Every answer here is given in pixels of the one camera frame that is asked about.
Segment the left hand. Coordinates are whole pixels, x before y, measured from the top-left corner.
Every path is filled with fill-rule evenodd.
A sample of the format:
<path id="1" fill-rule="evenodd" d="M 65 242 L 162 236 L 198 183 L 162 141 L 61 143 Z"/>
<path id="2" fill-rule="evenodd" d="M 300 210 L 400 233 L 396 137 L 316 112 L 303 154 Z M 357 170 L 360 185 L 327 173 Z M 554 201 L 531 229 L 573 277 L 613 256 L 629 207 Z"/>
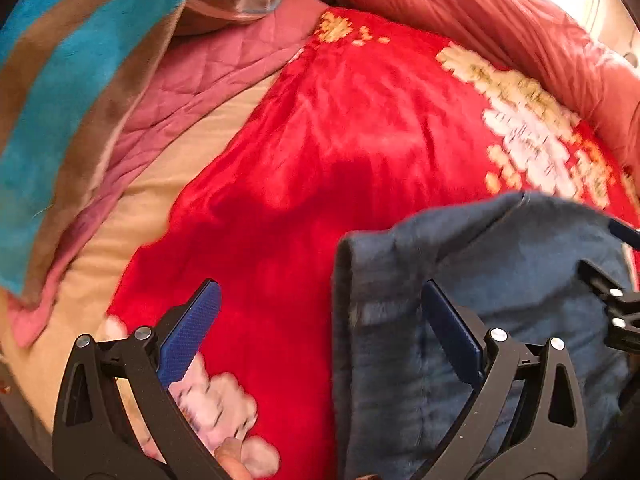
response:
<path id="1" fill-rule="evenodd" d="M 232 480 L 252 480 L 253 477 L 241 462 L 242 442 L 227 438 L 214 451 L 218 464 Z"/>

